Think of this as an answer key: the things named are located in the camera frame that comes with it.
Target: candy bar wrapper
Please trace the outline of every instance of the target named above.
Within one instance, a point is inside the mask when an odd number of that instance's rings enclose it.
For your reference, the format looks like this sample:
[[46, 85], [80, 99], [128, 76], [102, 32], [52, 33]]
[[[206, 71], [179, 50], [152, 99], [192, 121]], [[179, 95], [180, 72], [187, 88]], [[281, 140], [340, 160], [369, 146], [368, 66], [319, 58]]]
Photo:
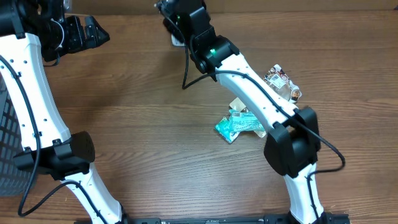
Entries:
[[252, 112], [239, 112], [230, 110], [229, 130], [235, 132], [242, 131], [265, 131], [264, 127]]
[[224, 117], [218, 124], [216, 124], [215, 129], [225, 139], [225, 141], [230, 144], [235, 141], [240, 133], [236, 131], [230, 131], [229, 121], [226, 117]]
[[291, 81], [289, 76], [283, 71], [282, 67], [276, 64], [264, 76], [264, 81], [276, 93], [278, 93], [285, 100], [296, 103], [302, 96], [302, 92], [297, 85]]

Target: barcode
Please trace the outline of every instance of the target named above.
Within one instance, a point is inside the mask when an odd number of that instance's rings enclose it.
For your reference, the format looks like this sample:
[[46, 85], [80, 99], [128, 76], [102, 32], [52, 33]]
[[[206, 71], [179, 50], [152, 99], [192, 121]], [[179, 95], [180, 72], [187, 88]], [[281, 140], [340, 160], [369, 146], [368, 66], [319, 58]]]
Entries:
[[274, 76], [271, 78], [271, 80], [272, 80], [272, 81], [276, 81], [278, 78], [279, 78], [278, 75], [274, 75]]

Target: wire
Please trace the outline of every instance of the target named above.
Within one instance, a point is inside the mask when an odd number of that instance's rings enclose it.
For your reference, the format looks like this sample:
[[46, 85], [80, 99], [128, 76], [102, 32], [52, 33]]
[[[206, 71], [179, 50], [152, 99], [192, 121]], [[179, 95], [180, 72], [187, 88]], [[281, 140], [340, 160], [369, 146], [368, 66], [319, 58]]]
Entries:
[[54, 64], [52, 64], [52, 65], [43, 65], [43, 66], [44, 67], [55, 67], [55, 66], [57, 66], [60, 63], [60, 61], [61, 61], [61, 57], [60, 57], [60, 54], [57, 52], [57, 60], [54, 62]]
[[[187, 83], [187, 77], [188, 77], [188, 70], [189, 70], [189, 53], [188, 53], [188, 46], [187, 43], [185, 42], [185, 37], [182, 33], [182, 31], [180, 30], [180, 28], [178, 27], [178, 25], [176, 25], [169, 17], [165, 16], [162, 11], [160, 11], [160, 13], [164, 16], [165, 19], [167, 19], [173, 26], [174, 28], [177, 29], [177, 31], [181, 34], [182, 37], [182, 41], [184, 43], [184, 49], [185, 49], [185, 72], [184, 72], [184, 78], [182, 80], [182, 89], [186, 90], [188, 87], [192, 86], [194, 83], [190, 82], [188, 85], [185, 85]], [[192, 42], [193, 42], [193, 38], [195, 36], [192, 35], [189, 41], [190, 44], [190, 50], [193, 56], [194, 61], [197, 61], [197, 56], [195, 55], [194, 51], [193, 51], [193, 47], [192, 47]]]
[[337, 156], [341, 159], [341, 165], [338, 168], [335, 169], [325, 169], [325, 170], [316, 170], [314, 172], [309, 173], [308, 177], [307, 177], [307, 185], [308, 185], [308, 191], [310, 193], [310, 200], [311, 200], [311, 204], [313, 207], [313, 211], [315, 212], [315, 217], [316, 222], [319, 221], [319, 215], [317, 212], [317, 208], [315, 206], [315, 202], [313, 199], [313, 195], [312, 195], [312, 188], [311, 188], [311, 176], [315, 175], [315, 174], [320, 174], [320, 173], [327, 173], [327, 172], [338, 172], [340, 170], [342, 170], [345, 165], [346, 165], [346, 160], [344, 158], [344, 156], [342, 155], [342, 153], [334, 146], [332, 145], [330, 142], [328, 142], [326, 139], [324, 139], [323, 137], [319, 136], [317, 133], [314, 133], [311, 129], [307, 128], [305, 125], [303, 125], [302, 123], [300, 123], [299, 121], [297, 121], [295, 118], [291, 117], [291, 115], [289, 115], [288, 113], [286, 113], [286, 111], [283, 110], [283, 108], [281, 106], [279, 106], [274, 99], [272, 99], [272, 97], [265, 91], [265, 89], [263, 89], [263, 87], [257, 82], [255, 81], [255, 79], [253, 79], [252, 77], [250, 77], [248, 74], [245, 73], [241, 73], [241, 72], [237, 72], [237, 71], [216, 71], [213, 73], [209, 73], [209, 74], [205, 74], [202, 75], [201, 77], [195, 79], [194, 81], [192, 81], [191, 83], [189, 83], [186, 88], [190, 87], [191, 85], [199, 82], [202, 79], [205, 79], [207, 77], [213, 77], [217, 74], [235, 74], [235, 75], [239, 75], [243, 78], [247, 78], [249, 81], [251, 81], [254, 85], [256, 85], [258, 87], [258, 89], [260, 89], [260, 91], [267, 97], [267, 99], [275, 106], [275, 108], [280, 111], [287, 119], [288, 121], [292, 121], [294, 123], [294, 125], [302, 128], [303, 130], [305, 130], [306, 132], [308, 132], [309, 134], [311, 134], [312, 136], [315, 136], [317, 139], [319, 139], [323, 144], [325, 144], [326, 146], [328, 146], [334, 153], [337, 154]]
[[75, 182], [75, 181], [68, 181], [68, 182], [60, 184], [58, 187], [54, 188], [49, 194], [47, 194], [37, 205], [33, 206], [33, 208], [31, 208], [27, 212], [24, 212], [24, 213], [22, 212], [22, 210], [24, 208], [24, 204], [25, 204], [26, 199], [27, 199], [27, 196], [29, 194], [29, 190], [32, 187], [33, 181], [34, 181], [34, 179], [35, 179], [35, 177], [37, 175], [37, 168], [38, 168], [39, 162], [40, 162], [40, 152], [41, 152], [40, 133], [39, 133], [39, 130], [37, 129], [36, 121], [35, 121], [35, 118], [34, 118], [34, 115], [33, 115], [33, 110], [32, 110], [32, 107], [30, 105], [29, 99], [27, 97], [25, 88], [22, 85], [21, 80], [19, 79], [20, 76], [15, 72], [15, 70], [8, 63], [8, 61], [1, 55], [0, 55], [0, 61], [6, 66], [6, 68], [11, 72], [12, 77], [16, 80], [16, 83], [17, 83], [17, 85], [19, 87], [19, 90], [21, 91], [22, 97], [23, 97], [23, 99], [25, 101], [26, 108], [27, 108], [27, 111], [28, 111], [28, 114], [29, 114], [29, 118], [30, 118], [30, 121], [32, 122], [32, 127], [33, 127], [33, 131], [34, 131], [34, 137], [36, 139], [36, 161], [35, 161], [35, 164], [33, 166], [32, 175], [30, 176], [29, 182], [27, 184], [27, 188], [26, 188], [25, 193], [22, 196], [21, 202], [19, 204], [18, 215], [20, 217], [25, 217], [25, 216], [31, 214], [32, 212], [37, 210], [47, 199], [49, 199], [56, 191], [58, 191], [59, 189], [61, 189], [62, 187], [66, 186], [68, 184], [75, 184], [76, 187], [79, 188], [82, 191], [82, 193], [85, 195], [88, 203], [91, 205], [91, 207], [95, 211], [97, 217], [99, 217], [106, 224], [106, 220], [100, 214], [100, 212], [97, 210], [97, 208], [94, 206], [93, 202], [90, 199], [90, 196], [87, 194], [85, 189], [80, 185], [80, 183]]

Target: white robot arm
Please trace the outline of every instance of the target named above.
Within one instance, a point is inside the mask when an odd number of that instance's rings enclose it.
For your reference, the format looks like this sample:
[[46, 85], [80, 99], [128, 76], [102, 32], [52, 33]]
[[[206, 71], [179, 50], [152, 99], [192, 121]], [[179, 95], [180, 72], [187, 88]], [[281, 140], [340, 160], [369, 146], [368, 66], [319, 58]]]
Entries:
[[[36, 172], [61, 180], [61, 186], [67, 185], [87, 210], [92, 223], [121, 222], [122, 207], [95, 169], [90, 135], [70, 134], [55, 106], [42, 62], [42, 53], [46, 61], [59, 60], [68, 53], [99, 47], [109, 40], [109, 35], [93, 17], [87, 17], [86, 39], [79, 18], [65, 18], [63, 11], [59, 11], [65, 1], [39, 2], [42, 15], [48, 15], [45, 10], [49, 10], [50, 17], [38, 15], [34, 1], [0, 2], [0, 72], [19, 120], [24, 149], [14, 162], [19, 169], [33, 171], [31, 180]], [[40, 206], [22, 213], [25, 199], [20, 216]]]
[[[197, 69], [207, 73], [188, 85], [185, 85], [185, 74], [183, 89], [210, 76], [239, 97], [264, 126], [268, 133], [264, 155], [271, 167], [284, 177], [290, 197], [286, 223], [329, 223], [318, 198], [314, 176], [321, 140], [315, 112], [310, 108], [300, 111], [281, 98], [251, 69], [232, 42], [216, 36], [204, 1], [161, 0], [155, 7], [165, 17], [167, 30], [184, 43], [186, 49], [189, 46]], [[342, 155], [341, 159], [343, 165], [337, 170], [345, 165]]]

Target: printed label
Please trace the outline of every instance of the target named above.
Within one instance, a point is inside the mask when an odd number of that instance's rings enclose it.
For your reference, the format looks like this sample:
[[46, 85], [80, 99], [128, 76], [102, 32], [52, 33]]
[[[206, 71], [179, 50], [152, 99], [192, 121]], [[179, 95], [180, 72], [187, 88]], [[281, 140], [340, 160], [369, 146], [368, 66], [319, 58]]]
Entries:
[[271, 82], [274, 86], [276, 86], [278, 89], [282, 88], [286, 82], [280, 77], [278, 76], [278, 74], [275, 74], [270, 80], [269, 82]]

